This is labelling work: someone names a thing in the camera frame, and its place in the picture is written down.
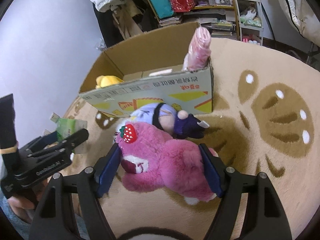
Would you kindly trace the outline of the person's left hand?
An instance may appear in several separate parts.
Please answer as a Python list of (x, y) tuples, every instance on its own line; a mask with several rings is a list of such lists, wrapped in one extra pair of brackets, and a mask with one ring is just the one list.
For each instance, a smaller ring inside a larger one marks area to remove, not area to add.
[[(36, 200), (39, 202), (48, 185), (48, 181), (44, 180), (41, 184), (33, 188)], [(24, 222), (31, 224), (34, 217), (35, 204), (23, 196), (15, 195), (8, 199), (8, 203), (14, 212)]]

